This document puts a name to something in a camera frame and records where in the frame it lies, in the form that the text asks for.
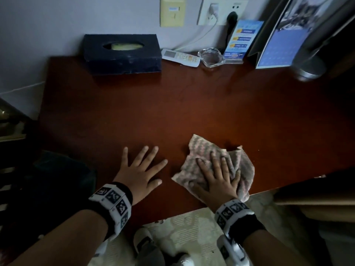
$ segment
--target brown table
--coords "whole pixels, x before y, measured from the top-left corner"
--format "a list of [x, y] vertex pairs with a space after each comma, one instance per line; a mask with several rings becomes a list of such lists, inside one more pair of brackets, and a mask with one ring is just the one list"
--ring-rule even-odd
[[93, 164], [112, 181], [121, 151], [160, 147], [163, 184], [134, 206], [132, 226], [204, 207], [170, 178], [198, 134], [219, 147], [243, 145], [256, 174], [251, 193], [355, 165], [355, 126], [323, 82], [250, 64], [208, 70], [163, 60], [162, 73], [92, 77], [81, 60], [51, 58], [40, 130], [47, 146]]

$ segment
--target plug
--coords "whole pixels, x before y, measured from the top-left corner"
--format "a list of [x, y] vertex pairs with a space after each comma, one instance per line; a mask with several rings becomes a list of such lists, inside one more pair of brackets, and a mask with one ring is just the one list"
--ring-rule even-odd
[[209, 5], [209, 13], [210, 15], [213, 15], [216, 17], [216, 21], [218, 21], [218, 8], [219, 8], [219, 5], [217, 3], [212, 3]]

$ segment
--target hand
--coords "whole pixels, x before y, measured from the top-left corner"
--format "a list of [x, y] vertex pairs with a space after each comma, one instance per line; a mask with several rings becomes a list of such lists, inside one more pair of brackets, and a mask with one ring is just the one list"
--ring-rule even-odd
[[157, 154], [158, 149], [159, 148], [155, 146], [145, 160], [142, 161], [144, 155], [148, 151], [147, 146], [143, 147], [138, 156], [132, 162], [131, 166], [128, 166], [128, 148], [125, 147], [123, 149], [121, 168], [113, 181], [125, 184], [130, 189], [133, 195], [132, 205], [135, 205], [143, 200], [150, 192], [152, 192], [153, 189], [162, 183], [161, 179], [155, 179], [151, 182], [149, 182], [149, 180], [165, 167], [168, 160], [163, 160], [146, 171]]
[[197, 159], [197, 164], [208, 182], [209, 191], [205, 191], [197, 183], [193, 183], [192, 190], [212, 210], [212, 212], [215, 213], [224, 203], [238, 198], [237, 187], [240, 180], [240, 170], [237, 170], [235, 178], [230, 182], [229, 170], [225, 157], [221, 158], [221, 169], [221, 165], [213, 152], [211, 153], [211, 156], [214, 175], [200, 158]]

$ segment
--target glass ashtray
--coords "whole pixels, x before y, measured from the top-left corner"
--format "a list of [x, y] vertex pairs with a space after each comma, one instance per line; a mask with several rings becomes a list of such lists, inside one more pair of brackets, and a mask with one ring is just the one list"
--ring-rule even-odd
[[215, 49], [214, 47], [209, 49], [202, 49], [198, 52], [197, 55], [201, 58], [203, 64], [208, 68], [225, 64], [224, 56], [218, 49]]

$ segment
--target switch plate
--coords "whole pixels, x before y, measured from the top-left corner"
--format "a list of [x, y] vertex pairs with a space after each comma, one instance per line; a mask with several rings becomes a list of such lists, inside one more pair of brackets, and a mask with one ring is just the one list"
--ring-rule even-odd
[[198, 25], [214, 25], [214, 16], [209, 13], [211, 4], [218, 4], [218, 21], [217, 25], [227, 25], [228, 15], [235, 11], [238, 19], [242, 18], [243, 12], [248, 4], [247, 0], [202, 0], [200, 16], [198, 17]]
[[160, 27], [182, 27], [186, 0], [160, 0]]

